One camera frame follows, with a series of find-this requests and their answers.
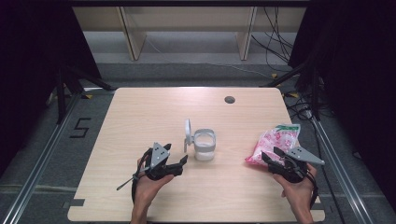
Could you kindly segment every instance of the table surface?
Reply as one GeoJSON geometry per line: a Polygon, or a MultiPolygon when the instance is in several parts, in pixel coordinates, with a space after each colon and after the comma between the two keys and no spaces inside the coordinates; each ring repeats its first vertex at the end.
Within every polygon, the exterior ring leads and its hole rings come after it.
{"type": "MultiPolygon", "coordinates": [[[[168,164],[184,155],[185,120],[191,131],[217,136],[215,158],[198,161],[193,145],[183,175],[164,186],[148,210],[156,222],[295,221],[282,188],[263,167],[250,165],[260,135],[290,117],[273,88],[121,88],[114,95],[71,206],[72,221],[129,221],[136,161],[154,142],[172,144],[168,164]],[[226,96],[235,99],[227,104],[226,96]]],[[[313,210],[315,221],[325,218],[313,210]]]]}

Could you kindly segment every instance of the black tool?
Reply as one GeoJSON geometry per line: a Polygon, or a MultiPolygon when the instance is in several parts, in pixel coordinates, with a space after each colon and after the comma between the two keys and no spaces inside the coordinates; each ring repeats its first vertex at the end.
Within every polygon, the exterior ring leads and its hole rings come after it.
{"type": "Polygon", "coordinates": [[[142,156],[139,164],[137,165],[136,172],[132,175],[132,178],[123,183],[117,188],[121,189],[129,181],[133,180],[132,183],[132,201],[134,202],[134,196],[136,194],[137,182],[143,175],[146,175],[151,180],[162,179],[166,175],[181,175],[183,173],[183,165],[186,164],[188,156],[184,156],[179,163],[166,165],[168,157],[170,155],[169,150],[171,149],[171,144],[167,144],[162,147],[158,143],[154,143],[153,147],[150,147],[142,156]]]}
{"type": "Polygon", "coordinates": [[[324,165],[324,161],[308,152],[303,147],[295,147],[288,152],[284,152],[278,147],[274,147],[274,152],[279,156],[279,160],[283,161],[283,165],[279,161],[273,161],[267,154],[262,152],[262,159],[268,164],[268,171],[273,174],[282,175],[290,183],[299,183],[308,178],[314,185],[314,192],[311,198],[311,208],[318,197],[318,186],[314,176],[309,173],[306,163],[312,162],[324,165]]]}

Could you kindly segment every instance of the human hand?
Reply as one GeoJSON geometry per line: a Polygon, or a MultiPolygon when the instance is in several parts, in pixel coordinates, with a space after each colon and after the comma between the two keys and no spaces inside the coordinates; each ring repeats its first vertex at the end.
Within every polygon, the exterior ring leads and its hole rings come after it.
{"type": "Polygon", "coordinates": [[[174,178],[173,175],[166,175],[159,180],[151,180],[145,176],[144,172],[139,174],[139,181],[136,186],[136,194],[134,196],[134,209],[132,210],[131,223],[146,224],[147,213],[152,200],[154,200],[158,191],[174,178]]]}
{"type": "MultiPolygon", "coordinates": [[[[313,177],[317,174],[317,169],[311,164],[307,164],[308,172],[313,177]]],[[[311,215],[311,197],[313,184],[308,178],[304,178],[300,183],[290,183],[282,175],[274,175],[274,180],[279,183],[282,188],[281,197],[286,197],[291,207],[291,211],[300,223],[313,223],[311,215]]]]}

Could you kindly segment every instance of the wrist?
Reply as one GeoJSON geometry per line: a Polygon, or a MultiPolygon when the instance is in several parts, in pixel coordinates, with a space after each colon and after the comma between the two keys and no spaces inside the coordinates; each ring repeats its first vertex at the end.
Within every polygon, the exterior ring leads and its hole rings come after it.
{"type": "Polygon", "coordinates": [[[298,223],[302,224],[311,224],[314,223],[314,219],[312,218],[311,210],[303,208],[297,209],[293,211],[298,223]]]}
{"type": "Polygon", "coordinates": [[[148,210],[148,206],[140,206],[135,204],[134,209],[132,210],[131,224],[146,224],[148,210]]]}

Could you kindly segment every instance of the plastic bag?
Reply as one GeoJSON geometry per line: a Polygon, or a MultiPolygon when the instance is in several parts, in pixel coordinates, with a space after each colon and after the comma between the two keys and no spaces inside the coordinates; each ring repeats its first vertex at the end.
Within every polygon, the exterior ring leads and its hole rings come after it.
{"type": "Polygon", "coordinates": [[[272,160],[279,161],[283,165],[283,161],[280,161],[279,156],[274,153],[274,147],[279,147],[284,152],[294,148],[300,130],[300,124],[277,125],[273,130],[267,131],[260,136],[254,147],[253,155],[245,158],[245,161],[250,164],[268,166],[262,160],[262,152],[265,152],[272,160]]]}

